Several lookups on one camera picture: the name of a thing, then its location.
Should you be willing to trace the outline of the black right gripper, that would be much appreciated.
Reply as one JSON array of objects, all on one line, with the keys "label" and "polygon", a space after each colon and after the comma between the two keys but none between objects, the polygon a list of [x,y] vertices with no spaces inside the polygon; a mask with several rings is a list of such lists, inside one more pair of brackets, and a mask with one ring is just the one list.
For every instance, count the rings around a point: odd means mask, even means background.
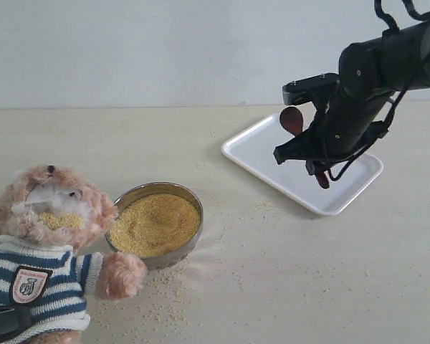
[{"label": "black right gripper", "polygon": [[286,161],[305,161],[307,173],[317,176],[335,164],[358,159],[388,132],[374,111],[330,110],[317,113],[308,128],[288,142],[277,146],[273,156],[277,165]]}]

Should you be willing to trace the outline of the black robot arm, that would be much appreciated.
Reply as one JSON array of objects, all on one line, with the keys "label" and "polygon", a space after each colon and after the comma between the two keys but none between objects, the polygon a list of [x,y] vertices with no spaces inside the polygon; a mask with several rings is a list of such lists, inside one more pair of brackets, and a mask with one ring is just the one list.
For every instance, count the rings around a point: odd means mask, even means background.
[{"label": "black robot arm", "polygon": [[338,72],[283,86],[286,105],[311,102],[315,117],[275,148],[278,164],[305,161],[310,175],[351,164],[386,135],[406,92],[430,89],[430,12],[415,19],[411,27],[392,27],[379,38],[350,44]]}]

